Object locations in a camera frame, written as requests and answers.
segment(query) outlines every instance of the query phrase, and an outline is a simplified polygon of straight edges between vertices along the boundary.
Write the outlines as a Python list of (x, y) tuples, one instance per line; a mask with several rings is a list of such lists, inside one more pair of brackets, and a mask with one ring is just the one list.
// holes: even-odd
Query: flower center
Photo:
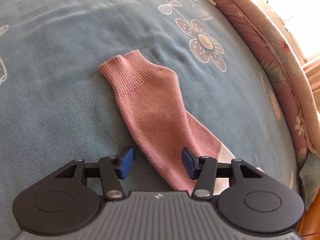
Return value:
[(198, 33), (198, 40), (201, 43), (201, 45), (205, 47), (207, 50), (213, 49), (213, 44), (210, 41), (210, 39), (202, 33)]

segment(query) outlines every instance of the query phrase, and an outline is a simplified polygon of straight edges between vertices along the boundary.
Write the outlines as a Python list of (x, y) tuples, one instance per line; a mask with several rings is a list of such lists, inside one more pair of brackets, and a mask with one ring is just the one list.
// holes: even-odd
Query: pink sock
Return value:
[[(181, 162), (188, 147), (196, 156), (207, 155), (230, 163), (232, 153), (184, 108), (176, 73), (155, 65), (134, 50), (115, 56), (99, 67), (110, 82), (132, 138), (160, 175), (175, 189), (192, 192)], [(228, 179), (215, 185), (215, 194)]]

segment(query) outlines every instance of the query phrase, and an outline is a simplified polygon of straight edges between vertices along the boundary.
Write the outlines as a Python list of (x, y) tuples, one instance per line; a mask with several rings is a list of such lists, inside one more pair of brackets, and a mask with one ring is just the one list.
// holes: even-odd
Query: metal screw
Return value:
[(206, 190), (206, 189), (197, 189), (195, 191), (195, 195), (197, 197), (209, 197), (210, 196), (210, 192), (209, 192), (209, 190)]
[(110, 190), (108, 191), (107, 196), (110, 198), (120, 198), (122, 197), (122, 192), (119, 190)]

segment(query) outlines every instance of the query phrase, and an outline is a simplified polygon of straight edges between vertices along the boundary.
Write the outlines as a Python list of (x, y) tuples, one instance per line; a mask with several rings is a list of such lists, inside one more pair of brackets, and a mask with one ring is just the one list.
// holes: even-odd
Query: mattress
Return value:
[[(223, 50), (200, 54), (191, 42), (198, 27)], [(270, 81), (207, 0), (0, 0), (0, 29), (0, 239), (19, 231), (11, 206), (20, 191), (76, 157), (94, 162), (136, 147), (97, 70), (134, 49), (177, 73), (186, 110), (236, 157), (298, 191)], [(171, 190), (137, 147), (122, 185)], [(97, 180), (89, 186), (101, 190)]]

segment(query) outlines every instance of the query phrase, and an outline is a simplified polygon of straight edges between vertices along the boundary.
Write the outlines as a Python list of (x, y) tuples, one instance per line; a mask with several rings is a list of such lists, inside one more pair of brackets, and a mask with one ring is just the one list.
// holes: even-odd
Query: ribbed gray plastic surface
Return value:
[(123, 201), (108, 202), (85, 228), (63, 236), (22, 232), (16, 240), (298, 240), (296, 233), (276, 237), (249, 236), (227, 225), (210, 203), (186, 192), (132, 192)]

